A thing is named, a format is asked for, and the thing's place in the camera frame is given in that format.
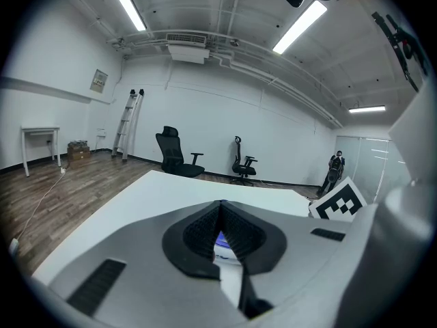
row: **white table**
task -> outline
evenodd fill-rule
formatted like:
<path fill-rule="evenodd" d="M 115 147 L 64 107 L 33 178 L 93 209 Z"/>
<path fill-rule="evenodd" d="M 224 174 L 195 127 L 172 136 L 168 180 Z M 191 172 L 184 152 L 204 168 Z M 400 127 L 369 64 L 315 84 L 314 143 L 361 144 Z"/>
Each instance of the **white table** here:
<path fill-rule="evenodd" d="M 22 126 L 21 127 L 21 153 L 23 155 L 23 165 L 25 167 L 26 176 L 29 176 L 29 169 L 27 168 L 26 159 L 26 134 L 30 135 L 52 135 L 52 160 L 55 160 L 55 136 L 56 136 L 56 154 L 57 154 L 57 166 L 61 166 L 61 155 L 59 153 L 59 126 Z"/>
<path fill-rule="evenodd" d="M 244 187 L 150 171 L 73 231 L 33 276 L 48 285 L 69 262 L 123 226 L 213 200 L 231 200 L 289 215 L 308 215 L 309 200 L 290 189 Z"/>

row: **aluminum ladder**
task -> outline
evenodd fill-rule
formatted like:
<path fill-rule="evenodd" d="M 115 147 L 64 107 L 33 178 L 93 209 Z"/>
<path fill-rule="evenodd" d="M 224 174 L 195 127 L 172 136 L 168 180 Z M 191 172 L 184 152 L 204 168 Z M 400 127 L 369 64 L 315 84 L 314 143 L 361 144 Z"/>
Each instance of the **aluminum ladder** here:
<path fill-rule="evenodd" d="M 117 133 L 115 134 L 114 144 L 112 147 L 112 157 L 115 158 L 117 156 L 118 148 L 123 150 L 123 162 L 128 160 L 128 142 L 130 129 L 132 128 L 132 122 L 135 120 L 136 116 L 138 116 L 138 108 L 143 100 L 144 90 L 139 90 L 139 94 L 135 93 L 135 90 L 131 90 L 128 98 L 128 102 L 124 107 L 124 111 L 122 114 L 122 118 L 120 123 L 118 124 Z"/>

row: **black office chair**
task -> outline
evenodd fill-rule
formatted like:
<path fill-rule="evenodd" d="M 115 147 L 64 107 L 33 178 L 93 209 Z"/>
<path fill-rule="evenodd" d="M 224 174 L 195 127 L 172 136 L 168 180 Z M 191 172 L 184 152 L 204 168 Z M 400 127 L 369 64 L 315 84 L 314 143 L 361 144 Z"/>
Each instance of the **black office chair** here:
<path fill-rule="evenodd" d="M 246 163 L 244 165 L 241 165 L 241 152 L 240 152 L 240 142 L 241 138 L 238 136 L 235 136 L 235 143 L 237 144 L 237 155 L 235 156 L 234 164 L 232 165 L 232 171 L 240 174 L 239 178 L 234 178 L 231 180 L 230 183 L 235 182 L 241 182 L 243 186 L 246 186 L 246 184 L 253 186 L 253 183 L 248 181 L 247 179 L 244 179 L 244 176 L 248 175 L 256 175 L 257 172 L 255 169 L 251 167 L 251 164 L 253 161 L 256 161 L 253 156 L 246 156 Z"/>
<path fill-rule="evenodd" d="M 205 171 L 204 167 L 196 165 L 197 157 L 203 156 L 203 153 L 191 153 L 194 155 L 193 164 L 184 164 L 184 156 L 180 149 L 180 138 L 175 128 L 164 126 L 163 133 L 156 134 L 155 136 L 163 153 L 163 164 L 161 167 L 164 172 L 194 178 Z"/>

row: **table leg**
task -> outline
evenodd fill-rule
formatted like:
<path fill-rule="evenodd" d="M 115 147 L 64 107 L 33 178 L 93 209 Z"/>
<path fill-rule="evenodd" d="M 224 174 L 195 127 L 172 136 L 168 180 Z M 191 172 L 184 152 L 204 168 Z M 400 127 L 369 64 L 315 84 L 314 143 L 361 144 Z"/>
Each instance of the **table leg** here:
<path fill-rule="evenodd" d="M 57 153 L 57 166 L 61 166 L 61 152 L 59 151 L 59 130 L 56 130 L 56 153 Z"/>
<path fill-rule="evenodd" d="M 53 134 L 52 134 L 52 147 L 51 147 L 51 150 L 52 150 L 52 161 L 55 160 L 55 132 L 56 131 L 53 131 Z"/>
<path fill-rule="evenodd" d="M 27 169 L 26 140 L 24 131 L 21 131 L 21 154 L 23 155 L 23 165 L 25 167 L 26 176 L 29 177 L 29 169 Z"/>

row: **wooden floor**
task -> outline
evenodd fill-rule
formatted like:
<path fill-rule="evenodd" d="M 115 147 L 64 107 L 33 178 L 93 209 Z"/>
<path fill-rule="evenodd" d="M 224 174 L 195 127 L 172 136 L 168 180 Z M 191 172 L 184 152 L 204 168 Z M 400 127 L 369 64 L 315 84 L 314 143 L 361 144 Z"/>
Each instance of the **wooden floor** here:
<path fill-rule="evenodd" d="M 44 198 L 25 233 L 20 238 L 18 263 L 32 274 L 41 262 L 79 225 L 112 197 L 150 170 L 160 166 L 135 159 L 127 163 L 110 152 L 97 152 L 81 167 L 70 167 L 67 174 Z M 59 179 L 54 162 L 32 165 L 30 177 L 23 169 L 0 175 L 0 226 L 6 244 L 17 237 L 42 196 Z M 229 183 L 223 177 L 202 174 L 201 180 Z M 293 189 L 315 199 L 316 188 L 264 185 L 256 187 Z"/>

